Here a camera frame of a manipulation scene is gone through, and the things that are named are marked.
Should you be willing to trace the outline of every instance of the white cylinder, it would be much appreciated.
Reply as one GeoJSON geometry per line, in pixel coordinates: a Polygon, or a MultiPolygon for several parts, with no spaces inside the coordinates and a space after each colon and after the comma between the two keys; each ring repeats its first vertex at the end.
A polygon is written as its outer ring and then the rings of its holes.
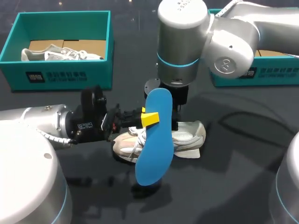
{"type": "Polygon", "coordinates": [[[299,133],[292,140],[273,183],[270,213],[275,224],[299,224],[299,133]]]}
{"type": "Polygon", "coordinates": [[[4,120],[0,143],[0,224],[70,224],[71,195],[48,140],[4,120]]]}

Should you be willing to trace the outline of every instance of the teal storage box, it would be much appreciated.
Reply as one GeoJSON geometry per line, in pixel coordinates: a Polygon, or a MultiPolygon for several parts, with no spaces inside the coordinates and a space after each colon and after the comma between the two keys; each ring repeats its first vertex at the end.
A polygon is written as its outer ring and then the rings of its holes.
{"type": "Polygon", "coordinates": [[[81,90],[96,84],[109,90],[113,55],[110,11],[19,13],[0,55],[0,69],[12,91],[81,90]],[[41,43],[96,50],[104,60],[21,61],[23,49],[41,43]]]}
{"type": "MultiPolygon", "coordinates": [[[[220,9],[210,9],[217,14],[220,9]]],[[[248,72],[236,79],[225,79],[210,71],[215,87],[299,84],[299,59],[282,53],[258,50],[248,72]]]]}

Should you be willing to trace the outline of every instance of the yellow clamp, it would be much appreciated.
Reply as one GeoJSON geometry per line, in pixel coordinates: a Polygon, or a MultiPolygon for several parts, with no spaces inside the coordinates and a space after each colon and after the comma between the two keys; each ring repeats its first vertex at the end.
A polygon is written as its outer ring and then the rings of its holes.
{"type": "Polygon", "coordinates": [[[153,125],[156,123],[159,123],[159,113],[154,112],[154,113],[145,113],[145,108],[142,108],[142,113],[141,113],[141,124],[143,127],[153,125]]]}

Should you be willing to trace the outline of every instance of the logo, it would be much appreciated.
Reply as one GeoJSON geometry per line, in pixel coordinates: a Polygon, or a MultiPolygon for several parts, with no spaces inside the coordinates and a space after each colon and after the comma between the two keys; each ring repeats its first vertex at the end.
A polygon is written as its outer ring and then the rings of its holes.
{"type": "Polygon", "coordinates": [[[214,66],[219,72],[223,74],[231,74],[236,69],[234,60],[229,57],[218,58],[214,66]]]}
{"type": "Polygon", "coordinates": [[[43,74],[39,71],[28,71],[26,72],[26,76],[31,83],[44,83],[45,80],[43,78],[43,74]]]}
{"type": "Polygon", "coordinates": [[[224,60],[222,61],[222,65],[221,65],[221,67],[222,67],[223,70],[228,71],[228,69],[229,69],[229,65],[230,65],[230,60],[228,60],[228,59],[224,59],[224,60]]]}
{"type": "Polygon", "coordinates": [[[254,78],[256,75],[257,68],[251,67],[244,75],[240,76],[239,78],[246,79],[246,78],[254,78]]]}

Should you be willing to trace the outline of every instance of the white sneaker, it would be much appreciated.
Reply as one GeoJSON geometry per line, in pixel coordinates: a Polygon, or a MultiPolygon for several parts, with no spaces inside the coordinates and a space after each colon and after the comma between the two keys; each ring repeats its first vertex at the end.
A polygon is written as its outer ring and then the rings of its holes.
{"type": "Polygon", "coordinates": [[[60,48],[51,44],[47,49],[32,51],[23,49],[21,60],[25,61],[63,61],[63,60],[103,60],[96,54],[88,54],[86,51],[75,51],[70,48],[60,48]]]}
{"type": "MultiPolygon", "coordinates": [[[[178,130],[172,132],[174,154],[181,158],[197,159],[205,139],[206,130],[200,121],[178,122],[178,130]]],[[[145,140],[145,128],[130,127],[128,132],[115,138],[113,151],[122,159],[136,163],[145,140]]]]}

